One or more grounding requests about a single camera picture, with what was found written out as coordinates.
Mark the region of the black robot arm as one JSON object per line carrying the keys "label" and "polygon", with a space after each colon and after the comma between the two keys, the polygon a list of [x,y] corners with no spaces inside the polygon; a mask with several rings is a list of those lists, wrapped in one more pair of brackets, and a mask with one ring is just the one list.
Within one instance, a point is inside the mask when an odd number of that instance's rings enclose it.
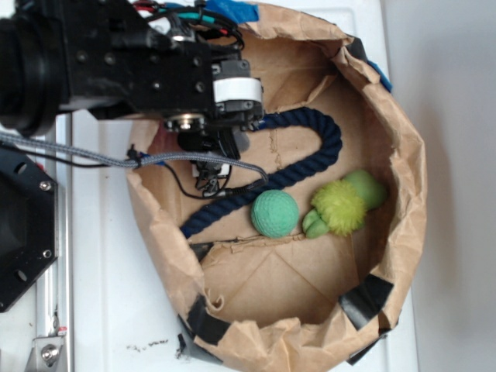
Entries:
{"label": "black robot arm", "polygon": [[128,1],[18,1],[1,21],[1,122],[23,136],[59,114],[209,115],[212,57],[153,29]]}

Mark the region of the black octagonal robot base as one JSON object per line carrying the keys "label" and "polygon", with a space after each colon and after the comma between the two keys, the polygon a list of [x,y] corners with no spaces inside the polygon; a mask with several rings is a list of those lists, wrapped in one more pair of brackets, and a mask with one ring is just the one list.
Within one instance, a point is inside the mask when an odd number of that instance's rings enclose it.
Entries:
{"label": "black octagonal robot base", "polygon": [[56,260],[57,182],[20,149],[1,144],[1,312]]}

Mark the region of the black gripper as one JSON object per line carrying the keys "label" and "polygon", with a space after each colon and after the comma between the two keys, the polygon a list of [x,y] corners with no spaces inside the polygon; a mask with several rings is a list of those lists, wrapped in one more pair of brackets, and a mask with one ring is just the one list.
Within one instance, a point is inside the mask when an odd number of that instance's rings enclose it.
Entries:
{"label": "black gripper", "polygon": [[66,78],[60,112],[98,119],[169,118],[213,111],[204,43],[153,29],[128,1],[59,1]]}

